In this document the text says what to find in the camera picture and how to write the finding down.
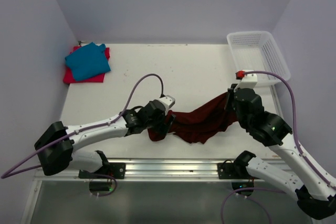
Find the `dark red t-shirt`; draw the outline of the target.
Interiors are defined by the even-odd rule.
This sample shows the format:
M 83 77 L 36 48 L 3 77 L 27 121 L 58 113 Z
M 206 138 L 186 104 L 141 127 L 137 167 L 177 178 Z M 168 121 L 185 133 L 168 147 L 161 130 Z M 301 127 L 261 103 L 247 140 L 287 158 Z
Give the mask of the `dark red t-shirt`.
M 238 121 L 236 114 L 226 109 L 227 99 L 228 93 L 225 92 L 192 112 L 169 110 L 165 122 L 169 116 L 175 116 L 169 133 L 190 144 L 204 144 L 218 132 L 225 132 L 229 126 Z

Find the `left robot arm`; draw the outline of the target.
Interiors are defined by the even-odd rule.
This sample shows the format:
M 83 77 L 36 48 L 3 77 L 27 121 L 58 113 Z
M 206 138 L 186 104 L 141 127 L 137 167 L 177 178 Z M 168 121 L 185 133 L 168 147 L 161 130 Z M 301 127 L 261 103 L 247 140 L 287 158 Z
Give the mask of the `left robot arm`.
M 58 121 L 51 124 L 34 145 L 44 174 L 52 176 L 66 169 L 77 169 L 93 178 L 111 176 L 112 167 L 104 152 L 87 152 L 83 148 L 148 129 L 166 135 L 175 119 L 169 115 L 174 104 L 175 99 L 167 95 L 95 123 L 64 126 Z

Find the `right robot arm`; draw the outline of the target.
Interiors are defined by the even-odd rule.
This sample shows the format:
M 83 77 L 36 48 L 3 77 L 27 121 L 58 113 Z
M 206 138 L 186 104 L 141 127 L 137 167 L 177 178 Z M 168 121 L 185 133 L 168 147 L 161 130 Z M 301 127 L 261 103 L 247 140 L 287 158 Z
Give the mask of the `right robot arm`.
M 322 220 L 335 215 L 335 178 L 295 141 L 292 128 L 280 116 L 265 111 L 252 88 L 232 84 L 225 108 L 236 114 L 239 125 L 256 141 L 276 153 L 291 173 L 254 153 L 243 151 L 232 163 L 217 165 L 218 176 L 262 179 L 286 193 L 309 217 Z

